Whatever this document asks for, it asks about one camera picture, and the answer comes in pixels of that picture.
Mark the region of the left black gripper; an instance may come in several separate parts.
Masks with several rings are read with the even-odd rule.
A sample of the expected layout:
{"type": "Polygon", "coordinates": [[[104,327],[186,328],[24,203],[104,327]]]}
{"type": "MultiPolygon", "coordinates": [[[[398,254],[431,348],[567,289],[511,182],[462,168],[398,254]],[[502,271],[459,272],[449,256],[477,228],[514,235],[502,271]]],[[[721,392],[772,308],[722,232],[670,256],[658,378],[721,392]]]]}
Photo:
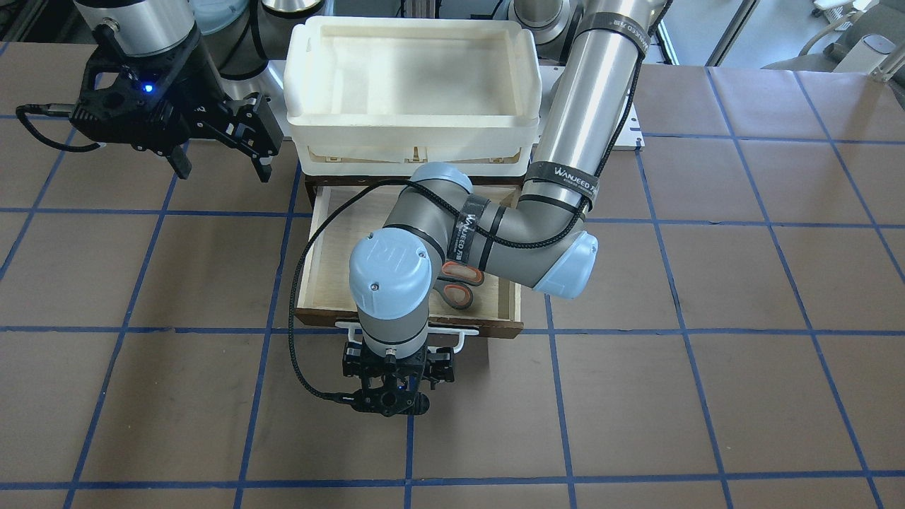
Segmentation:
{"type": "Polygon", "coordinates": [[[455,381],[455,352],[450,347],[424,345],[404,358],[394,354],[381,356],[364,344],[347,341],[342,368],[344,376],[359,378],[363,389],[375,389],[373,381],[378,379],[388,379],[402,390],[416,389],[421,380],[435,387],[455,381]]]}

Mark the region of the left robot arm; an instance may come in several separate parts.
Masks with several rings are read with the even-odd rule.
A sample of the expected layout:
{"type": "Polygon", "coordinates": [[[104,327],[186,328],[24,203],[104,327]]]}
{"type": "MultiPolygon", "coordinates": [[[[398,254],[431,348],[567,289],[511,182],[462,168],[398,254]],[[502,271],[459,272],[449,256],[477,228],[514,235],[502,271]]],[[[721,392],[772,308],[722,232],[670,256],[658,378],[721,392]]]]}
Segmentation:
{"type": "Polygon", "coordinates": [[[350,292],[362,346],[343,358],[347,377],[382,381],[397,396],[421,380],[448,380],[430,357],[429,296],[455,262],[537,292],[572,299],[584,290],[598,242],[584,217],[624,125],[650,36],[668,1],[589,1],[515,206],[479,196],[449,163],[422,165],[385,225],[350,255],[350,292]]]}

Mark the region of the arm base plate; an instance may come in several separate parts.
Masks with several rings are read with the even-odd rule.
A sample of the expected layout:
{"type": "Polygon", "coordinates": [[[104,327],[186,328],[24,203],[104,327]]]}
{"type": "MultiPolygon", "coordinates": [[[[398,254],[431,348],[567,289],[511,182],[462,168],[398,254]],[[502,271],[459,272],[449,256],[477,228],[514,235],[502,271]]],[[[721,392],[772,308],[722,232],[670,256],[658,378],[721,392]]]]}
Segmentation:
{"type": "MultiPolygon", "coordinates": [[[[565,71],[565,66],[558,64],[550,64],[550,62],[539,63],[539,75],[541,77],[541,103],[539,107],[539,129],[537,129],[537,140],[535,147],[539,144],[541,135],[549,119],[549,112],[552,107],[553,100],[559,87],[559,81],[565,71]]],[[[629,116],[623,128],[621,128],[614,145],[614,151],[635,151],[643,148],[646,142],[643,138],[643,130],[640,120],[636,113],[636,106],[629,108],[629,116]]]]}

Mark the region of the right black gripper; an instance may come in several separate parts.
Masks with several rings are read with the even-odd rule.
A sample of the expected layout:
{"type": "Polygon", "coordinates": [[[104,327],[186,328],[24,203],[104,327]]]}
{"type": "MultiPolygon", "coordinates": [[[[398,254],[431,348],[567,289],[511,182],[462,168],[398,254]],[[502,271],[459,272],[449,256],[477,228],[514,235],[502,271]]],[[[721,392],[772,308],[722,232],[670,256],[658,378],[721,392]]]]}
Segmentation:
{"type": "MultiPolygon", "coordinates": [[[[187,120],[191,139],[216,139],[255,160],[255,172],[262,183],[272,176],[272,157],[280,152],[284,133],[276,119],[274,97],[262,91],[248,91],[233,98],[223,89],[213,59],[200,35],[192,51],[167,91],[167,99],[187,120]]],[[[179,180],[187,180],[193,165],[187,157],[189,142],[175,145],[168,163],[179,180]]]]}

